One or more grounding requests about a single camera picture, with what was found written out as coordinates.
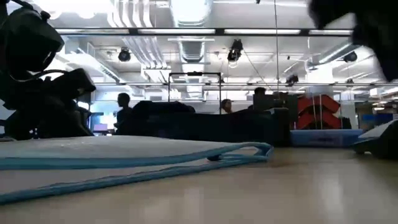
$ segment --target white ceiling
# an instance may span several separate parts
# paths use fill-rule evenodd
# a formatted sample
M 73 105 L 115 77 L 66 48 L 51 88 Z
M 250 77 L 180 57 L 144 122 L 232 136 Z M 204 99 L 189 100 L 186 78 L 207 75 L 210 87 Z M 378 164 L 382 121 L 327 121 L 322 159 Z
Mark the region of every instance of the white ceiling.
M 73 0 L 73 2 L 77 2 L 76 4 L 82 4 L 84 1 L 93 2 L 93 0 Z M 153 4 L 150 8 L 150 18 L 154 27 L 173 27 L 170 8 L 167 7 L 168 1 L 151 2 Z M 255 0 L 214 0 L 213 9 L 205 27 L 275 28 L 274 1 L 262 0 L 260 5 L 254 2 Z M 308 16 L 306 1 L 276 0 L 276 3 L 277 28 L 314 28 Z M 110 27 L 105 13 L 97 13 L 92 19 L 82 19 L 74 12 L 65 12 L 58 19 L 52 20 L 51 24 L 57 28 Z M 353 18 L 349 15 L 334 22 L 328 28 L 350 29 L 352 26 Z M 178 44 L 174 41 L 168 41 L 171 38 L 176 37 L 159 36 L 157 41 L 172 71 L 180 72 L 181 61 Z M 306 60 L 312 55 L 324 53 L 348 40 L 346 37 L 278 37 L 277 40 L 276 37 L 239 36 L 209 37 L 209 39 L 214 39 L 214 41 L 206 42 L 207 64 L 205 65 L 205 71 L 222 72 L 231 82 L 233 82 L 234 78 L 239 80 L 238 82 L 258 81 L 261 79 L 265 79 L 267 82 L 274 82 L 278 72 L 283 80 L 287 75 L 294 72 L 290 70 L 288 74 L 284 74 L 287 68 L 297 63 L 303 63 L 302 60 Z M 228 67 L 226 56 L 234 39 L 242 40 L 244 53 L 239 59 L 238 66 L 231 68 Z M 132 73 L 141 71 L 141 65 L 133 55 L 129 62 L 120 62 L 118 60 L 118 53 L 121 47 L 127 47 L 121 37 L 86 36 L 79 37 L 79 40 L 93 44 L 96 49 L 96 56 L 104 60 L 107 66 L 117 71 L 126 81 L 132 80 Z M 356 53 L 359 57 L 357 62 L 334 62 L 333 77 L 335 81 L 343 82 L 347 78 L 354 78 L 355 82 L 367 83 L 380 79 L 377 60 L 374 57 L 369 57 L 372 52 L 361 47 L 356 50 Z M 300 79 L 305 79 L 304 70 L 298 70 L 297 72 Z

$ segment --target person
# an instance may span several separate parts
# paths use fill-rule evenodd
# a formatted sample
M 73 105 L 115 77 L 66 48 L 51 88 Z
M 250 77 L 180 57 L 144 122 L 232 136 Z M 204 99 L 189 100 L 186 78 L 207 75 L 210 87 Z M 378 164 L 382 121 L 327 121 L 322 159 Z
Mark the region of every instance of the person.
M 120 93 L 118 95 L 118 105 L 122 109 L 116 115 L 117 123 L 114 124 L 116 128 L 120 127 L 120 124 L 125 121 L 131 114 L 132 108 L 129 107 L 130 96 L 127 93 Z
M 232 101 L 230 99 L 223 99 L 220 105 L 221 114 L 229 114 L 232 113 Z
M 264 87 L 257 87 L 255 90 L 254 90 L 254 94 L 255 95 L 265 95 L 266 94 L 266 89 L 264 88 Z M 248 110 L 253 110 L 253 105 L 250 105 L 249 107 L 248 107 Z

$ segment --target light wooden floor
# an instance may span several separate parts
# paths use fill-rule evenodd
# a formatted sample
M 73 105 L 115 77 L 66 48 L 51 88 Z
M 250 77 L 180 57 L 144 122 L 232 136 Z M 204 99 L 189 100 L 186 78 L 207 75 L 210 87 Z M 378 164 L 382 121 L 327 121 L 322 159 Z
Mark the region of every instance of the light wooden floor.
M 0 207 L 2 224 L 398 223 L 398 164 L 279 149 L 268 164 Z

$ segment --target black sofa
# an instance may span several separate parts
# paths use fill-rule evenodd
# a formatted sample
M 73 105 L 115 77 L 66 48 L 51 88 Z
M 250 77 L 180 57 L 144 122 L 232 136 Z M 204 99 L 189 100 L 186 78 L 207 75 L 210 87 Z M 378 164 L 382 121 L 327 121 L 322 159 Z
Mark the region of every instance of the black sofa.
M 289 111 L 198 114 L 179 102 L 137 104 L 116 134 L 216 142 L 266 142 L 290 145 Z

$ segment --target ceiling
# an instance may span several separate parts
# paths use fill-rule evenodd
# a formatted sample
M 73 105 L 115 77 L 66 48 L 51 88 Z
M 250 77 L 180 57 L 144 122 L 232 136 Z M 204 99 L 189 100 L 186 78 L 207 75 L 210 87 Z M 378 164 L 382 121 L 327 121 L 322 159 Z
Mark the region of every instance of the ceiling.
M 106 12 L 98 10 L 91 19 L 83 19 L 82 17 L 84 16 L 81 13 L 75 12 L 84 12 L 90 8 L 96 9 L 99 5 L 107 6 L 109 2 L 112 5 L 114 1 L 117 0 L 29 0 L 28 2 L 34 3 L 35 7 L 41 7 L 45 10 L 50 9 L 52 12 L 55 8 L 53 5 L 59 4 L 57 12 L 62 13 L 57 19 L 50 21 L 51 25 L 56 28 L 96 27 L 100 29 L 112 27 L 107 20 L 108 15 Z M 171 1 L 179 2 L 180 4 L 183 2 L 183 0 Z M 185 17 L 194 16 L 196 13 L 195 5 L 192 3 L 193 6 L 190 6 L 187 4 L 188 1 L 185 1 L 185 10 L 182 12 L 182 15 Z M 141 9 L 144 0 L 134 0 L 134 2 L 138 2 L 137 5 Z M 150 1 L 149 17 L 154 27 L 175 27 L 175 14 L 172 13 L 169 4 L 169 1 Z M 352 26 L 353 17 L 349 15 L 330 24 L 328 29 L 351 29 Z M 303 0 L 262 0 L 260 4 L 255 4 L 255 0 L 213 0 L 206 19 L 199 25 L 199 28 L 206 27 L 315 28 L 308 16 L 306 1 Z M 186 61 L 181 59 L 180 53 L 184 45 L 176 41 L 179 37 L 143 37 L 143 39 L 145 38 L 147 40 L 151 38 L 155 40 L 164 62 L 168 65 L 167 69 L 172 72 L 182 72 L 186 69 L 194 70 L 199 68 L 204 72 L 221 72 L 225 82 L 236 83 L 275 83 L 278 74 L 282 82 L 285 82 L 287 76 L 291 74 L 297 74 L 299 82 L 308 82 L 307 74 L 309 71 L 305 69 L 305 64 L 308 60 L 312 60 L 317 55 L 325 55 L 334 48 L 349 42 L 348 37 L 240 37 L 238 35 L 208 37 L 203 42 L 203 60 L 200 63 L 186 63 Z M 230 66 L 226 59 L 234 39 L 241 39 L 244 49 L 242 56 L 238 60 L 238 65 L 235 67 Z M 92 56 L 95 59 L 124 81 L 148 82 L 142 76 L 142 63 L 134 56 L 134 52 L 131 55 L 132 58 L 130 61 L 119 61 L 118 55 L 121 48 L 131 48 L 130 45 L 125 44 L 123 37 L 116 35 L 88 35 L 69 37 L 69 40 L 78 42 L 79 48 L 83 49 L 85 53 L 91 54 L 89 51 L 94 52 Z M 365 47 L 359 47 L 354 51 L 358 56 L 355 62 L 346 63 L 340 60 L 344 55 L 328 62 L 334 82 L 345 82 L 349 78 L 352 78 L 356 83 L 371 83 L 381 80 L 382 75 L 379 72 L 377 59 L 373 57 L 372 51 Z M 154 53 L 148 50 L 148 54 L 153 55 Z M 95 72 L 90 73 L 93 77 L 99 76 Z M 103 91 L 118 91 L 118 89 L 111 86 L 102 86 L 100 88 Z M 243 90 L 251 89 L 251 87 L 241 86 L 231 89 Z M 346 88 L 336 87 L 335 89 L 344 90 Z M 369 88 L 357 87 L 356 89 L 367 90 Z

